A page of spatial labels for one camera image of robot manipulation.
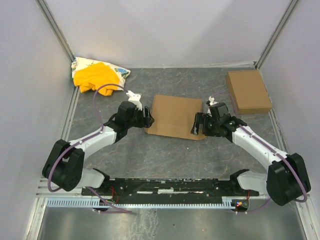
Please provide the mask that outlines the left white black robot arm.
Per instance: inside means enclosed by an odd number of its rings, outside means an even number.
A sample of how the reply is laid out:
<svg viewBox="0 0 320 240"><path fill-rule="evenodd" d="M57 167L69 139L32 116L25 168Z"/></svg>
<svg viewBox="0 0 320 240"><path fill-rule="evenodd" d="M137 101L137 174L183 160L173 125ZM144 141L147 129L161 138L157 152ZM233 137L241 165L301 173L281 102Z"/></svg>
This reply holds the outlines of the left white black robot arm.
<svg viewBox="0 0 320 240"><path fill-rule="evenodd" d="M124 138L130 128L150 128L154 123L150 108L138 108L124 101L101 128L82 138L55 142L42 169L50 192L70 192L76 187L100 188L109 176L102 171L84 168L85 160L104 147Z"/></svg>

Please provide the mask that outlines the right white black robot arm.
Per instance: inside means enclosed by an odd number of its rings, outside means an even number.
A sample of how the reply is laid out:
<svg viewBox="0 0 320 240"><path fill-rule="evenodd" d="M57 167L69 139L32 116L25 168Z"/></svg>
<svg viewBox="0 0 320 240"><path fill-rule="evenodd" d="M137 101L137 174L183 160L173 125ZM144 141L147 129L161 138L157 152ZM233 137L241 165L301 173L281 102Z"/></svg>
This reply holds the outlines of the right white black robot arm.
<svg viewBox="0 0 320 240"><path fill-rule="evenodd" d="M239 171L236 182L241 189L266 194L279 206L291 201L307 201L311 184L303 157L269 144L247 123L231 115L225 103L215 102L208 106L206 113L197 112L190 132L193 135L226 138L265 168L266 173Z"/></svg>

